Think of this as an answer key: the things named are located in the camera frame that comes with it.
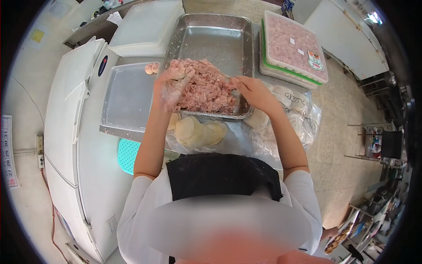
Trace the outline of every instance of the metal tray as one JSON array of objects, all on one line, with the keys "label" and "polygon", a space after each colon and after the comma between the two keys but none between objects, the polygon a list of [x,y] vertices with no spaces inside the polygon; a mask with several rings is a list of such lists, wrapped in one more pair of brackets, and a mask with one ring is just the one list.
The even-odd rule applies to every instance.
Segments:
[{"label": "metal tray", "polygon": [[[185,14],[180,16],[170,39],[161,70],[173,59],[207,59],[229,76],[254,75],[254,39],[252,23],[242,16],[221,14]],[[244,119],[252,106],[243,96],[232,114],[182,111],[185,114]]]}]

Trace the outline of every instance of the floor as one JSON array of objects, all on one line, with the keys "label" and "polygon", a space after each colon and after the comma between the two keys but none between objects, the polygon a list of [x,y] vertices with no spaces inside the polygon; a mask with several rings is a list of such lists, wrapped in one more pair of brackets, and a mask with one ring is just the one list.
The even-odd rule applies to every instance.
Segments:
[{"label": "floor", "polygon": [[[260,23],[265,10],[280,13],[280,7],[260,0],[184,0],[186,13],[218,13],[248,17]],[[334,60],[327,60],[329,82],[312,92],[322,110],[317,140],[308,149],[308,161],[323,226],[339,225],[348,204],[358,203],[367,189],[379,181],[382,166],[372,161],[346,158],[355,155],[359,128],[347,124],[385,122],[373,101]]]}]

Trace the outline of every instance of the stack of plastic lids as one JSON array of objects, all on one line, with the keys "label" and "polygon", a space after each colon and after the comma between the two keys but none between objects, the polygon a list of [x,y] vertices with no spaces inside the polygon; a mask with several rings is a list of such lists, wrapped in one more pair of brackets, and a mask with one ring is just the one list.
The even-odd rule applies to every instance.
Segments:
[{"label": "stack of plastic lids", "polygon": [[328,81],[327,66],[315,33],[276,13],[265,11],[260,32],[260,73],[308,89]]},{"label": "stack of plastic lids", "polygon": [[130,8],[109,48],[122,57],[164,57],[179,16],[180,0],[151,1]]}]

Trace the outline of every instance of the calendar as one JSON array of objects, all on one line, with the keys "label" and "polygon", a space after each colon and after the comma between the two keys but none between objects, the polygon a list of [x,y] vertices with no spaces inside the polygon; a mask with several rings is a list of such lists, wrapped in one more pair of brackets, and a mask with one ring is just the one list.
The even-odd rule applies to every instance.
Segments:
[{"label": "calendar", "polygon": [[1,116],[1,157],[1,169],[8,187],[19,186],[13,161],[11,115]]}]

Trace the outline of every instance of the refrigerator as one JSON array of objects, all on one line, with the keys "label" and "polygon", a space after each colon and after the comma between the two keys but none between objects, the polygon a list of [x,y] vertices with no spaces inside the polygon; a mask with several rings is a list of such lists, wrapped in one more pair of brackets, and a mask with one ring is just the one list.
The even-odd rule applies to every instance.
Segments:
[{"label": "refrigerator", "polygon": [[75,248],[103,263],[133,176],[117,161],[120,138],[99,131],[111,67],[119,56],[104,39],[65,54],[57,68],[44,129],[46,178],[57,216]]}]

